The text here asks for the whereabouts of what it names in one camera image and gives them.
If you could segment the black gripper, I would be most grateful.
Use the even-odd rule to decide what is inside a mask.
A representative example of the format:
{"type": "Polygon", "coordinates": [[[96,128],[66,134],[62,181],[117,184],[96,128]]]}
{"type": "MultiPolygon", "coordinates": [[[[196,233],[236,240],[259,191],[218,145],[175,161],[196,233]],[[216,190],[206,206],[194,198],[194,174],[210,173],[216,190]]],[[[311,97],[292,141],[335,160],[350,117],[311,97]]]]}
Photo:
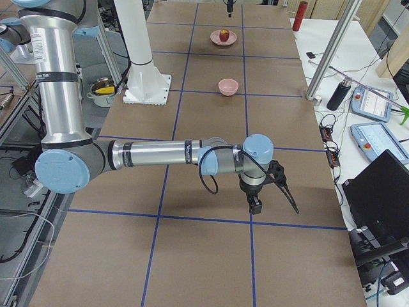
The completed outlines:
{"type": "Polygon", "coordinates": [[[252,178],[246,173],[241,173],[238,176],[240,189],[246,194],[249,201],[249,212],[251,214],[261,213],[263,204],[258,198],[258,193],[262,190],[264,185],[274,183],[287,198],[293,210],[299,214],[300,211],[284,179],[284,167],[281,166],[278,161],[272,160],[266,172],[271,175],[272,178],[265,174],[259,178],[252,178]]]}

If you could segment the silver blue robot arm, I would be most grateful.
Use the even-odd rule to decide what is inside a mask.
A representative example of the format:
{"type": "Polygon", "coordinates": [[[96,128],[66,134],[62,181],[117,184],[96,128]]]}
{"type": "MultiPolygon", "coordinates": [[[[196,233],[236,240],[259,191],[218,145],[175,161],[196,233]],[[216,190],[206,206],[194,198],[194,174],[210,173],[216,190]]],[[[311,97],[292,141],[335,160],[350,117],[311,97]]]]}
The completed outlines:
{"type": "Polygon", "coordinates": [[[221,138],[123,143],[94,141],[82,117],[73,34],[98,20],[95,1],[18,1],[19,19],[29,31],[42,98],[46,135],[35,163],[39,181],[49,190],[70,194],[107,171],[145,165],[193,164],[200,177],[236,173],[251,214],[259,214],[259,192],[274,184],[287,197],[283,167],[274,160],[272,141],[253,134],[241,145],[221,138]]]}

